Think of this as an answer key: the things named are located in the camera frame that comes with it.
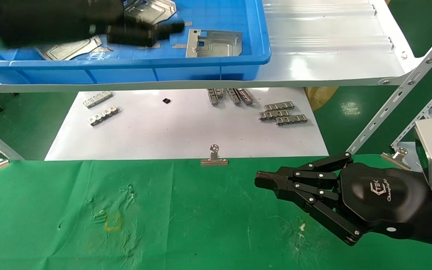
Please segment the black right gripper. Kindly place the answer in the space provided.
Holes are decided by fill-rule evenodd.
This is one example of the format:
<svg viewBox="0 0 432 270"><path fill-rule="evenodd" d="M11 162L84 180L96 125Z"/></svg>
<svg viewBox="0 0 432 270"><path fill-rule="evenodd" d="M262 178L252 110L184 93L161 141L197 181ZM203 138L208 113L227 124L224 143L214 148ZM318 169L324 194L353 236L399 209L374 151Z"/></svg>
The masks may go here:
<svg viewBox="0 0 432 270"><path fill-rule="evenodd" d="M363 230L395 239L414 238L415 219L428 196L425 177L415 171L351 163L352 154L345 152L296 168L258 171L254 183L274 191L277 199L294 203L349 246L359 241ZM342 202L363 229L336 212Z"/></svg>

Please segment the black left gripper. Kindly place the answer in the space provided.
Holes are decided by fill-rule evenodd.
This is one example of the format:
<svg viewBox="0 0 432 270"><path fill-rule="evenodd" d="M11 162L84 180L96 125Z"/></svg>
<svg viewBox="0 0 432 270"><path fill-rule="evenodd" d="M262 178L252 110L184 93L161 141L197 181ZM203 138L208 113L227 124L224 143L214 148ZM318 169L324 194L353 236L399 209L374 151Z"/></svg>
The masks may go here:
<svg viewBox="0 0 432 270"><path fill-rule="evenodd" d="M0 45L21 48L82 41L106 33L125 9L120 0L0 0ZM110 44L153 47L147 34L107 34Z"/></svg>

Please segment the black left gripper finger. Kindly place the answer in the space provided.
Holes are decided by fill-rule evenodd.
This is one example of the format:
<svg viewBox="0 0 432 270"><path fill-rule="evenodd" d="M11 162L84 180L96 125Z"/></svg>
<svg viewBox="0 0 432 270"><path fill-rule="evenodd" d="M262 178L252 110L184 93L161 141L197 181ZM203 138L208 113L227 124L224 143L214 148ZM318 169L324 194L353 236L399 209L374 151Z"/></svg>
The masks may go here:
<svg viewBox="0 0 432 270"><path fill-rule="evenodd" d="M163 38L173 33L180 33L184 30L184 22L169 24L150 24L147 22L128 22L118 25L111 25L107 28L107 36L111 38Z"/></svg>

